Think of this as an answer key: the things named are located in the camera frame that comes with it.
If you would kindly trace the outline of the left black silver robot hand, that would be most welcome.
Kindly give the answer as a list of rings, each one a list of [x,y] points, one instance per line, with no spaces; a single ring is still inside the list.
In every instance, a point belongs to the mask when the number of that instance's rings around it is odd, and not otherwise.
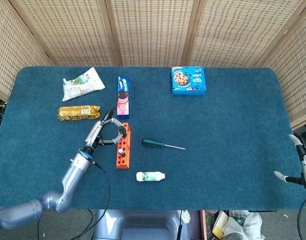
[[[116,145],[122,138],[127,136],[127,130],[124,125],[113,117],[115,109],[115,107],[110,108],[106,112],[103,119],[95,123],[85,140],[85,148],[91,148],[95,150],[97,146]],[[115,124],[117,126],[118,135],[114,139],[103,139],[102,130],[109,124]]]

